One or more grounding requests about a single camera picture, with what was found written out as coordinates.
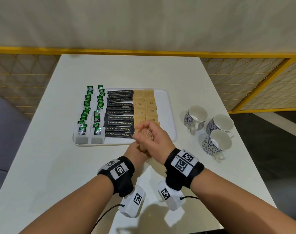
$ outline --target wrist strap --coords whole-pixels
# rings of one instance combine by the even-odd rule
[[[127,157],[122,156],[106,163],[97,174],[107,176],[113,184],[113,193],[119,193],[120,197],[125,197],[134,189],[131,180],[134,170],[132,162]]]
[[[182,186],[190,188],[193,178],[204,169],[198,158],[179,149],[170,153],[164,166],[167,170],[166,184],[174,190],[181,190]]]

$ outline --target cable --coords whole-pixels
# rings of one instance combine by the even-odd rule
[[[198,197],[194,197],[194,196],[183,196],[183,197],[180,197],[180,200],[183,200],[185,198],[194,198],[194,199],[199,199]]]
[[[124,207],[125,205],[124,204],[117,204],[117,205],[115,205],[115,206],[112,206],[110,209],[108,209],[100,218],[99,218],[99,220],[97,220],[97,222],[95,223],[95,225],[93,226],[93,228],[92,228],[92,230],[91,230],[91,232],[90,232],[90,234],[92,233],[92,231],[94,230],[94,228],[96,227],[96,225],[99,223],[99,221],[107,214],[107,212],[109,212],[110,210],[112,210],[113,208],[115,208],[115,207],[118,207],[118,206],[122,206],[122,207]]]

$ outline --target tan packet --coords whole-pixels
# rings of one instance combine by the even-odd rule
[[[134,90],[133,98],[143,98],[143,91],[142,90]]]
[[[134,125],[135,126],[143,121],[146,121],[145,116],[134,115]]]
[[[133,104],[135,109],[144,108],[145,107],[144,98],[133,98]]]
[[[157,105],[155,103],[155,98],[146,98],[145,105],[146,107],[157,108]]]
[[[157,114],[157,108],[153,108],[153,107],[146,107],[146,115],[148,114]]]
[[[134,115],[138,116],[146,116],[146,110],[145,108],[134,108]]]
[[[154,98],[153,90],[144,90],[144,98]]]
[[[147,114],[146,115],[146,120],[152,120],[154,122],[158,121],[158,114]]]

